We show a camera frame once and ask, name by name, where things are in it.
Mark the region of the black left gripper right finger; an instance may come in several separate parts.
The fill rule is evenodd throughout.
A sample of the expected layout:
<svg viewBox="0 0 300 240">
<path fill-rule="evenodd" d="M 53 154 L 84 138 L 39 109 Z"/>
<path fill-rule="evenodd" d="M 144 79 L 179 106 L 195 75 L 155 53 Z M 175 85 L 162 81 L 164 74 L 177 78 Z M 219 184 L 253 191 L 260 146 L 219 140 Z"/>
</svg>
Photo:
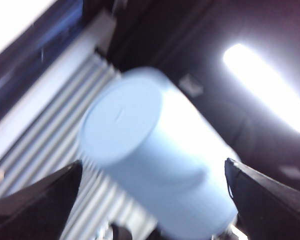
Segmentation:
<svg viewBox="0 0 300 240">
<path fill-rule="evenodd" d="M 250 240 L 300 240 L 300 191 L 228 158 L 230 198 Z"/>
</svg>

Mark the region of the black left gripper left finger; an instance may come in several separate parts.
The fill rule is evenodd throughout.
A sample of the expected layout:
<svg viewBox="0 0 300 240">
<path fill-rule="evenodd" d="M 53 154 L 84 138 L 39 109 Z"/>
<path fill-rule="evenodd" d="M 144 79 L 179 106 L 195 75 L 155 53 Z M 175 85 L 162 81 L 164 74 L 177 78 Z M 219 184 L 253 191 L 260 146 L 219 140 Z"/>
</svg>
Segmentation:
<svg viewBox="0 0 300 240">
<path fill-rule="evenodd" d="M 77 160 L 0 199 L 0 240 L 58 240 L 76 201 L 83 164 Z"/>
</svg>

